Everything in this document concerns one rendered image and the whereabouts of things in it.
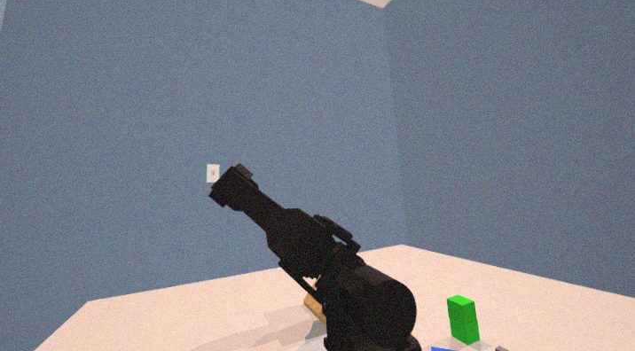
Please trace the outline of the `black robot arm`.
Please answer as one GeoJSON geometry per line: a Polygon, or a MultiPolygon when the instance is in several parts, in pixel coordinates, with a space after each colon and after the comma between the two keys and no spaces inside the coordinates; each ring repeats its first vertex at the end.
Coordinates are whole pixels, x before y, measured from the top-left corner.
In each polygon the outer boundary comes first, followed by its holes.
{"type": "Polygon", "coordinates": [[[278,265],[298,285],[321,306],[346,311],[356,322],[362,331],[348,326],[339,351],[418,351],[410,337],[417,304],[409,288],[358,256],[361,246],[350,232],[325,216],[283,208],[259,190],[252,175],[240,163],[230,166],[209,197],[246,214],[266,232],[278,265]],[[317,279],[317,290],[303,277],[317,279]]]}

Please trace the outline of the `green block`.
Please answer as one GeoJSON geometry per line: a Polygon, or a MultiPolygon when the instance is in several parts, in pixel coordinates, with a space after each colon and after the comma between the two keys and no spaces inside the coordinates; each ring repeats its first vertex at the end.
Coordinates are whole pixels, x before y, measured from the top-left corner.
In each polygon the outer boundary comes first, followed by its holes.
{"type": "Polygon", "coordinates": [[[477,321],[474,300],[460,295],[447,298],[449,317],[463,325],[477,321]]]}
{"type": "Polygon", "coordinates": [[[462,341],[468,346],[480,340],[478,321],[463,325],[458,321],[450,318],[451,336],[462,341]]]}

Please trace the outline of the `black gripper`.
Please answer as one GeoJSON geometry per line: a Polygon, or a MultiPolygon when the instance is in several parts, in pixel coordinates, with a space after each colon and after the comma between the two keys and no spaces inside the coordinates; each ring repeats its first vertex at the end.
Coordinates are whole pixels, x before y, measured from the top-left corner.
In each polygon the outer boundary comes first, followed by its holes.
{"type": "MultiPolygon", "coordinates": [[[[327,337],[324,338],[324,346],[327,351],[339,351],[342,335],[348,326],[355,324],[357,332],[362,331],[356,322],[349,316],[346,311],[336,311],[329,307],[322,306],[322,313],[326,316],[327,337]]],[[[416,338],[410,335],[412,341],[417,346],[418,351],[422,351],[421,346],[416,338]]]]}

